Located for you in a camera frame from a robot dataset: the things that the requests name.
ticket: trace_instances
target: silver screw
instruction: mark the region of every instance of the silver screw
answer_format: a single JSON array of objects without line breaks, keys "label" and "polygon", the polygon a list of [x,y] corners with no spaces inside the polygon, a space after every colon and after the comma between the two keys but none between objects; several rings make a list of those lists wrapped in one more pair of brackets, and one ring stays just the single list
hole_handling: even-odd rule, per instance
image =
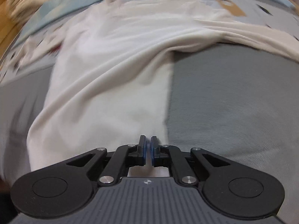
[{"label": "silver screw", "polygon": [[99,181],[103,184],[110,184],[114,181],[114,178],[112,176],[102,176]]},{"label": "silver screw", "polygon": [[192,176],[185,176],[182,178],[182,182],[185,184],[194,184],[196,182],[196,178]]}]

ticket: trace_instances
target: crosshair logo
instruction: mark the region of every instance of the crosshair logo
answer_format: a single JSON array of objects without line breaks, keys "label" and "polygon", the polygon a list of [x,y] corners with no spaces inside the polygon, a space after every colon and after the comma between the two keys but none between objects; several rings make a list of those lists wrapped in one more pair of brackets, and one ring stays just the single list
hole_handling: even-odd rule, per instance
[{"label": "crosshair logo", "polygon": [[151,180],[149,180],[149,179],[147,179],[147,180],[144,180],[143,181],[145,184],[147,184],[147,185],[149,185],[149,184],[151,184],[152,183],[152,181]]}]

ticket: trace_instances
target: gray fabric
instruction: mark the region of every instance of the gray fabric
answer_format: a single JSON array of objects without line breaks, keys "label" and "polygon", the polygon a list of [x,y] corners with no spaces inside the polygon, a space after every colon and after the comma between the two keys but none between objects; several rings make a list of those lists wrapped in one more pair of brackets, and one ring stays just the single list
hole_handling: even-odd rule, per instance
[{"label": "gray fabric", "polygon": [[0,174],[13,184],[30,171],[26,139],[42,110],[52,67],[0,88]]},{"label": "gray fabric", "polygon": [[169,143],[184,151],[201,147],[275,176],[286,190],[279,216],[298,223],[299,65],[227,44],[176,60]]}]

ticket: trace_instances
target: gray bed sheet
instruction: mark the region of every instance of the gray bed sheet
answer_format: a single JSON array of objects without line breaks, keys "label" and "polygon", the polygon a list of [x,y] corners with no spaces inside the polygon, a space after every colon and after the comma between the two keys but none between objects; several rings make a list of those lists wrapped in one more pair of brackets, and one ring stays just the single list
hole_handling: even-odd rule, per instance
[{"label": "gray bed sheet", "polygon": [[[202,147],[278,178],[280,216],[294,223],[299,190],[299,65],[241,45],[175,53],[169,143]],[[28,130],[42,110],[52,65],[0,88],[1,177],[29,172]]]}]

